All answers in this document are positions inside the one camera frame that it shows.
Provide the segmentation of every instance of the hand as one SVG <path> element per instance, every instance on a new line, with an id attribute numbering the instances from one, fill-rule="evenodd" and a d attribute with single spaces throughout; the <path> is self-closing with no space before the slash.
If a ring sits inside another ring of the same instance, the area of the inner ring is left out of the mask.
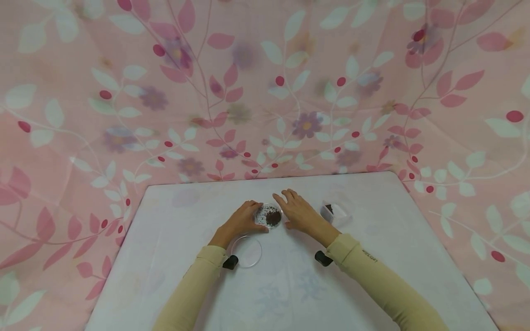
<path id="1" fill-rule="evenodd" d="M 247 232 L 269 232 L 266 226 L 254 223 L 254 212 L 262 205 L 263 203 L 253 200 L 245 201 L 228 221 L 217 229 L 209 244 L 227 249 L 230 242 L 237 236 Z"/>

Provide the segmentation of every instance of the purple flower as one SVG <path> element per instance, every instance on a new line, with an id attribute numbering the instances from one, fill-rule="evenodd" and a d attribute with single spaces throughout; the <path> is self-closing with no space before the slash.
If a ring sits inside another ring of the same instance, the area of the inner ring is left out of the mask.
<path id="1" fill-rule="evenodd" d="M 204 171 L 201 161 L 195 161 L 194 158 L 185 158 L 179 161 L 180 172 L 183 172 L 186 176 L 200 175 Z"/>
<path id="2" fill-rule="evenodd" d="M 315 132 L 322 130 L 320 125 L 321 119 L 317 117 L 316 112 L 302 113 L 300 117 L 293 123 L 295 128 L 293 134 L 298 136 L 300 139 L 304 137 L 313 138 Z"/>
<path id="3" fill-rule="evenodd" d="M 165 93 L 153 86 L 143 88 L 140 99 L 143 101 L 144 106 L 154 111 L 164 110 L 168 104 Z"/>
<path id="4" fill-rule="evenodd" d="M 131 148 L 136 138 L 131 130 L 126 127 L 114 126 L 108 128 L 104 134 L 103 142 L 110 152 L 123 153 L 126 148 Z"/>

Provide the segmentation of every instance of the pink leaf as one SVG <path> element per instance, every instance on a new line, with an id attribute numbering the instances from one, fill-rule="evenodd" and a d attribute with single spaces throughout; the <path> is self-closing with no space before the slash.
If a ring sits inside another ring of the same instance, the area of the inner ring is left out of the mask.
<path id="1" fill-rule="evenodd" d="M 9 182 L 7 183 L 9 187 L 15 191 L 16 194 L 20 195 L 23 199 L 26 199 L 31 191 L 31 181 L 24 171 L 20 170 L 17 167 L 13 168 L 13 173 Z"/>
<path id="2" fill-rule="evenodd" d="M 77 217 L 70 217 L 70 221 L 68 221 L 68 238 L 70 240 L 77 239 L 77 237 L 81 233 L 82 228 L 83 226 L 81 225 L 81 222 L 79 222 Z"/>
<path id="3" fill-rule="evenodd" d="M 195 7 L 191 0 L 186 0 L 186 2 L 184 2 L 177 18 L 182 32 L 188 33 L 193 29 L 193 26 L 195 25 Z"/>
<path id="4" fill-rule="evenodd" d="M 403 130 L 403 127 L 401 126 L 393 126 L 388 129 L 391 133 L 395 133 L 396 135 L 404 136 L 405 131 Z"/>
<path id="5" fill-rule="evenodd" d="M 44 241 L 48 241 L 55 233 L 55 222 L 48 208 L 44 207 L 37 217 L 37 235 Z"/>
<path id="6" fill-rule="evenodd" d="M 77 258 L 85 254 L 86 251 L 89 250 L 90 247 L 92 247 L 92 245 L 94 245 L 97 239 L 98 239 L 97 236 L 93 236 L 85 240 L 85 242 L 81 245 L 81 247 L 79 247 L 79 249 L 77 250 L 77 253 L 75 253 L 73 258 Z"/>
<path id="7" fill-rule="evenodd" d="M 101 273 L 103 274 L 103 277 L 107 278 L 109 276 L 111 268 L 112 263 L 110 262 L 110 258 L 108 256 L 105 256 L 105 259 L 103 260 L 103 265 L 101 266 Z"/>
<path id="8" fill-rule="evenodd" d="M 72 248 L 74 243 L 68 243 L 64 245 L 63 247 L 59 248 L 55 253 L 53 253 L 50 258 L 44 263 L 44 267 L 42 270 L 46 270 L 49 266 L 51 266 L 53 263 L 56 263 L 61 258 L 63 258 Z"/>
<path id="9" fill-rule="evenodd" d="M 423 55 L 423 63 L 428 66 L 436 62 L 444 50 L 444 39 L 440 38 L 431 48 Z"/>
<path id="10" fill-rule="evenodd" d="M 453 71 L 448 71 L 444 73 L 440 79 L 438 80 L 438 83 L 436 84 L 436 93 L 438 93 L 439 97 L 442 97 L 449 92 L 449 89 L 451 88 L 451 81 L 453 79 Z"/>
<path id="11" fill-rule="evenodd" d="M 450 95 L 447 95 L 447 96 L 443 97 L 440 100 L 440 102 L 445 107 L 454 108 L 454 107 L 460 106 L 466 100 L 467 100 L 467 98 L 465 96 L 460 96 L 460 95 L 456 95 L 456 94 L 450 94 Z"/>
<path id="12" fill-rule="evenodd" d="M 227 49 L 234 42 L 235 37 L 233 35 L 224 33 L 212 33 L 208 38 L 208 45 L 215 49 Z"/>
<path id="13" fill-rule="evenodd" d="M 226 142 L 232 142 L 232 141 L 234 141 L 234 139 L 235 139 L 235 129 L 228 130 L 225 133 L 225 141 Z"/>
<path id="14" fill-rule="evenodd" d="M 100 295 L 101 291 L 103 290 L 103 286 L 105 286 L 105 279 L 98 281 L 96 285 L 94 285 L 92 290 L 90 290 L 89 295 L 86 296 L 85 300 L 95 299 L 98 295 Z"/>
<path id="15" fill-rule="evenodd" d="M 412 154 L 417 154 L 419 152 L 421 152 L 421 150 L 423 149 L 423 145 L 422 144 L 412 144 L 410 145 L 410 153 Z"/>
<path id="16" fill-rule="evenodd" d="M 94 272 L 92 271 L 92 264 L 90 264 L 89 262 L 81 262 L 75 267 L 83 278 L 88 278 L 94 274 Z"/>
<path id="17" fill-rule="evenodd" d="M 215 163 L 215 168 L 219 171 L 223 171 L 223 169 L 225 168 L 225 164 L 223 163 L 223 161 L 217 160 L 217 162 Z"/>
<path id="18" fill-rule="evenodd" d="M 0 187 L 0 205 L 9 205 L 18 201 L 19 197 L 15 193 Z"/>
<path id="19" fill-rule="evenodd" d="M 225 144 L 225 142 L 222 141 L 221 139 L 211 139 L 211 140 L 206 141 L 206 143 L 213 147 L 221 147 L 222 145 Z"/>
<path id="20" fill-rule="evenodd" d="M 226 93 L 226 102 L 236 102 L 243 96 L 243 87 L 238 87 Z"/>
<path id="21" fill-rule="evenodd" d="M 225 76 L 223 77 L 223 81 L 225 82 L 226 87 L 230 87 L 237 82 L 237 66 L 235 64 L 232 64 L 230 68 L 225 72 Z"/>
<path id="22" fill-rule="evenodd" d="M 90 232 L 96 234 L 99 232 L 100 221 L 94 214 L 90 214 Z"/>
<path id="23" fill-rule="evenodd" d="M 442 29 L 450 29 L 455 25 L 455 14 L 445 9 L 433 9 L 431 11 L 432 23 Z"/>
<path id="24" fill-rule="evenodd" d="M 514 44 L 499 32 L 490 32 L 481 35 L 476 39 L 476 43 L 486 52 L 502 51 Z"/>
<path id="25" fill-rule="evenodd" d="M 235 177 L 235 173 L 230 173 L 223 177 L 223 181 L 231 181 L 232 179 L 234 179 L 234 177 Z"/>
<path id="26" fill-rule="evenodd" d="M 410 118 L 412 118 L 413 120 L 419 120 L 430 114 L 431 112 L 427 108 L 417 108 L 410 113 Z"/>
<path id="27" fill-rule="evenodd" d="M 412 128 L 412 129 L 408 129 L 405 132 L 405 136 L 407 136 L 408 138 L 416 138 L 420 133 L 421 131 L 419 129 Z"/>
<path id="28" fill-rule="evenodd" d="M 469 24 L 482 17 L 493 5 L 495 0 L 476 0 L 464 9 L 458 23 L 460 25 Z"/>
<path id="29" fill-rule="evenodd" d="M 134 11 L 144 21 L 148 21 L 151 18 L 151 6 L 149 0 L 131 0 Z"/>
<path id="30" fill-rule="evenodd" d="M 43 243 L 34 243 L 22 247 L 15 253 L 8 256 L 5 260 L 3 260 L 2 263 L 0 263 L 0 269 L 4 269 L 26 261 L 28 258 L 35 255 L 40 250 L 42 245 Z"/>
<path id="31" fill-rule="evenodd" d="M 166 66 L 160 66 L 160 69 L 167 78 L 174 81 L 175 83 L 185 83 L 187 81 L 185 73 L 180 70 Z"/>
<path id="32" fill-rule="evenodd" d="M 484 76 L 484 70 L 477 71 L 476 73 L 472 73 L 469 75 L 465 75 L 464 77 L 458 80 L 458 83 L 456 83 L 455 89 L 459 91 L 467 90 L 475 86 L 482 79 L 482 76 Z"/>
<path id="33" fill-rule="evenodd" d="M 166 40 L 175 40 L 180 38 L 180 33 L 173 24 L 151 22 L 150 25 L 156 34 Z"/>

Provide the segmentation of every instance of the red berry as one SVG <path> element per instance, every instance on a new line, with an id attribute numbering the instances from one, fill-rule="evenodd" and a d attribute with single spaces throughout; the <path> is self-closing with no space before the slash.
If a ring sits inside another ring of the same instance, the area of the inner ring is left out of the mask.
<path id="1" fill-rule="evenodd" d="M 512 110 L 506 114 L 506 119 L 512 123 L 521 122 L 524 118 L 523 113 L 518 110 Z"/>
<path id="2" fill-rule="evenodd" d="M 344 84 L 346 84 L 346 78 L 340 77 L 339 79 L 337 79 L 337 86 L 342 86 Z"/>
<path id="3" fill-rule="evenodd" d="M 276 85 L 283 86 L 285 83 L 285 79 L 281 76 L 276 77 Z"/>

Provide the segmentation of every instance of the white leaf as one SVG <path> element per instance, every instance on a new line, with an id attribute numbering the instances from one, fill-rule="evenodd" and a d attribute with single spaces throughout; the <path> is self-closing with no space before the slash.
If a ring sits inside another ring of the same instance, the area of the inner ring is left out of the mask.
<path id="1" fill-rule="evenodd" d="M 46 30 L 42 24 L 29 24 L 20 31 L 19 53 L 35 53 L 46 43 Z"/>
<path id="2" fill-rule="evenodd" d="M 256 162 L 259 165 L 263 165 L 266 160 L 267 160 L 267 158 L 265 157 L 265 154 L 263 154 L 262 152 L 259 152 L 258 153 L 258 157 L 256 158 Z"/>
<path id="3" fill-rule="evenodd" d="M 336 140 L 340 140 L 344 137 L 344 135 L 346 133 L 348 133 L 349 129 L 340 129 L 338 130 L 337 132 L 335 132 L 335 134 L 333 135 L 333 140 L 336 141 Z"/>
<path id="4" fill-rule="evenodd" d="M 493 287 L 491 286 L 489 279 L 482 278 L 475 281 L 473 284 L 473 291 L 475 291 L 476 294 L 487 296 L 493 292 Z"/>
<path id="5" fill-rule="evenodd" d="M 337 99 L 337 92 L 335 91 L 335 88 L 333 88 L 333 85 L 331 85 L 330 82 L 326 84 L 326 88 L 324 89 L 324 97 L 328 102 L 335 102 Z"/>
<path id="6" fill-rule="evenodd" d="M 125 179 L 128 182 L 134 182 L 135 181 L 134 174 L 132 172 L 130 172 L 129 170 L 123 169 L 123 176 L 125 177 Z"/>
<path id="7" fill-rule="evenodd" d="M 46 293 L 45 290 L 37 291 L 25 298 L 15 309 L 13 309 L 13 311 L 11 311 L 6 321 L 7 325 L 18 323 L 31 314 L 44 293 Z"/>
<path id="8" fill-rule="evenodd" d="M 403 16 L 409 21 L 415 21 L 425 15 L 423 2 L 410 2 L 403 5 Z"/>
<path id="9" fill-rule="evenodd" d="M 486 153 L 483 151 L 477 151 L 468 155 L 468 157 L 465 159 L 465 162 L 469 168 L 478 168 L 484 165 L 485 160 Z"/>
<path id="10" fill-rule="evenodd" d="M 195 139 L 195 135 L 197 133 L 197 128 L 194 128 L 194 127 L 189 127 L 188 129 L 186 129 L 186 131 L 184 132 L 184 138 L 186 140 L 194 140 Z"/>
<path id="11" fill-rule="evenodd" d="M 63 125 L 65 116 L 57 99 L 51 99 L 44 108 L 44 114 L 48 122 L 55 128 Z"/>
<path id="12" fill-rule="evenodd" d="M 493 232 L 497 234 L 502 230 L 502 217 L 494 204 L 486 209 L 486 219 Z"/>
<path id="13" fill-rule="evenodd" d="M 304 71 L 302 71 L 301 74 L 298 75 L 298 77 L 295 79 L 295 82 L 293 83 L 293 87 L 292 87 L 293 93 L 298 91 L 299 89 L 301 89 L 304 86 L 305 81 L 309 77 L 310 73 L 311 73 L 311 71 L 304 70 Z"/>
<path id="14" fill-rule="evenodd" d="M 182 147 L 183 150 L 187 151 L 199 151 L 199 149 L 192 144 L 182 144 L 180 145 L 180 147 Z"/>
<path id="15" fill-rule="evenodd" d="M 463 196 L 475 196 L 475 188 L 470 183 L 462 182 L 458 185 L 458 190 Z"/>
<path id="16" fill-rule="evenodd" d="M 138 175 L 138 177 L 136 177 L 135 182 L 136 182 L 136 184 L 139 184 L 139 183 L 141 183 L 143 181 L 146 181 L 146 180 L 150 179 L 151 177 L 152 176 L 149 175 L 149 174 Z"/>
<path id="17" fill-rule="evenodd" d="M 137 135 L 137 136 L 141 136 L 141 137 L 149 137 L 149 136 L 152 136 L 153 135 L 153 130 L 151 129 L 147 129 L 147 128 L 138 128 L 136 129 L 136 131 L 134 131 L 134 133 Z"/>
<path id="18" fill-rule="evenodd" d="M 502 237 L 506 244 L 518 252 L 530 254 L 530 243 L 521 237 L 504 235 Z"/>
<path id="19" fill-rule="evenodd" d="M 20 285 L 15 271 L 6 273 L 0 278 L 0 305 L 9 306 L 19 295 Z"/>
<path id="20" fill-rule="evenodd" d="M 171 138 L 171 140 L 173 140 L 173 142 L 174 142 L 175 144 L 177 144 L 177 145 L 180 144 L 180 141 L 181 141 L 181 140 L 180 140 L 180 136 L 179 136 L 178 133 L 175 132 L 175 130 L 173 130 L 173 129 L 169 129 L 169 130 L 167 131 L 167 134 L 169 135 L 169 137 Z"/>
<path id="21" fill-rule="evenodd" d="M 265 51 L 265 54 L 269 60 L 276 64 L 281 65 L 283 63 L 283 56 L 281 55 L 281 50 L 276 46 L 272 41 L 262 41 L 261 47 Z"/>
<path id="22" fill-rule="evenodd" d="M 357 104 L 357 100 L 355 100 L 352 96 L 345 96 L 343 98 L 340 98 L 337 100 L 337 106 L 339 108 L 346 108 Z"/>
<path id="23" fill-rule="evenodd" d="M 352 28 L 363 25 L 366 21 L 370 19 L 372 14 L 375 12 L 377 7 L 377 1 L 374 0 L 363 0 L 361 8 L 357 11 L 354 21 L 351 23 Z"/>
<path id="24" fill-rule="evenodd" d="M 33 101 L 36 90 L 35 84 L 16 86 L 5 94 L 5 104 L 12 109 L 26 108 Z"/>
<path id="25" fill-rule="evenodd" d="M 31 144 L 35 148 L 47 145 L 54 138 L 54 132 L 51 130 L 33 130 L 30 134 Z"/>
<path id="26" fill-rule="evenodd" d="M 55 10 L 55 26 L 62 42 L 72 42 L 79 33 L 77 19 L 66 7 Z"/>
<path id="27" fill-rule="evenodd" d="M 111 191 L 111 190 L 103 190 L 105 192 L 105 195 L 112 201 L 120 201 L 121 200 L 121 196 L 118 192 L 116 191 Z"/>
<path id="28" fill-rule="evenodd" d="M 518 218 L 527 217 L 530 213 L 530 194 L 524 192 L 515 196 L 510 202 L 510 208 Z"/>
<path id="29" fill-rule="evenodd" d="M 348 15 L 348 11 L 349 9 L 347 7 L 335 8 L 322 22 L 320 22 L 320 27 L 324 30 L 335 29 L 344 22 L 344 19 Z"/>
<path id="30" fill-rule="evenodd" d="M 127 33 L 140 34 L 145 31 L 142 23 L 130 14 L 113 15 L 109 19 Z"/>
<path id="31" fill-rule="evenodd" d="M 139 97 L 144 93 L 144 89 L 136 85 L 126 85 L 123 91 L 132 97 Z"/>
<path id="32" fill-rule="evenodd" d="M 382 66 L 383 64 L 387 63 L 388 61 L 392 60 L 394 57 L 393 52 L 382 52 L 377 56 L 377 58 L 374 60 L 374 68 L 378 68 Z"/>
<path id="33" fill-rule="evenodd" d="M 285 132 L 285 121 L 283 118 L 278 118 L 276 121 L 276 129 L 278 129 L 278 132 L 284 133 Z"/>
<path id="34" fill-rule="evenodd" d="M 287 98 L 287 96 L 289 95 L 289 90 L 286 89 L 285 87 L 281 87 L 281 86 L 271 87 L 268 90 L 268 92 L 269 92 L 269 94 L 274 95 L 275 97 L 277 97 L 280 100 L 283 100 L 283 99 Z"/>
<path id="35" fill-rule="evenodd" d="M 473 233 L 471 235 L 471 247 L 475 250 L 476 254 L 481 260 L 486 260 L 486 246 L 479 235 Z"/>
<path id="36" fill-rule="evenodd" d="M 291 140 L 285 143 L 285 148 L 297 148 L 301 143 L 301 140 Z"/>
<path id="37" fill-rule="evenodd" d="M 110 205 L 110 210 L 112 210 L 112 215 L 114 215 L 114 217 L 118 218 L 121 216 L 121 208 L 117 204 L 113 203 Z"/>
<path id="38" fill-rule="evenodd" d="M 465 177 L 464 171 L 460 169 L 453 161 L 449 161 L 447 164 L 447 170 L 449 170 L 449 173 L 459 181 L 463 180 Z"/>
<path id="39" fill-rule="evenodd" d="M 276 147 L 280 147 L 281 148 L 281 147 L 284 146 L 284 142 L 281 139 L 278 139 L 278 138 L 276 138 L 274 136 L 269 136 L 269 140 Z"/>
<path id="40" fill-rule="evenodd" d="M 330 135 L 325 133 L 325 132 L 317 132 L 317 133 L 315 133 L 315 136 L 321 142 L 331 141 Z"/>
<path id="41" fill-rule="evenodd" d="M 139 80 L 146 72 L 147 70 L 144 67 L 131 65 L 125 67 L 123 76 L 130 80 Z"/>
<path id="42" fill-rule="evenodd" d="M 443 183 L 447 178 L 447 170 L 438 169 L 434 172 L 434 179 L 437 183 Z"/>
<path id="43" fill-rule="evenodd" d="M 444 217 L 451 217 L 455 211 L 456 203 L 446 203 L 441 206 L 441 215 Z"/>
<path id="44" fill-rule="evenodd" d="M 81 159 L 78 159 L 76 157 L 71 157 L 70 161 L 73 164 L 75 164 L 79 168 L 79 170 L 86 171 L 86 172 L 92 171 L 92 168 L 90 167 L 90 165 Z"/>
<path id="45" fill-rule="evenodd" d="M 369 117 L 365 120 L 365 122 L 363 123 L 363 127 L 361 128 L 361 132 L 363 134 L 367 133 L 368 131 L 370 131 L 370 129 L 372 128 L 372 118 Z"/>
<path id="46" fill-rule="evenodd" d="M 453 229 L 451 228 L 451 224 L 449 223 L 449 221 L 445 217 L 442 217 L 440 219 L 440 223 L 441 223 L 441 228 L 444 230 L 445 234 L 449 238 L 452 238 L 453 237 Z"/>
<path id="47" fill-rule="evenodd" d="M 507 120 L 487 119 L 486 123 L 499 137 L 517 138 L 521 135 L 521 131 Z"/>
<path id="48" fill-rule="evenodd" d="M 145 142 L 145 147 L 149 149 L 155 149 L 160 144 L 160 140 L 152 139 Z"/>
<path id="49" fill-rule="evenodd" d="M 302 20 L 304 19 L 305 11 L 298 11 L 294 13 L 287 23 L 285 24 L 284 39 L 285 41 L 291 40 L 300 30 Z"/>

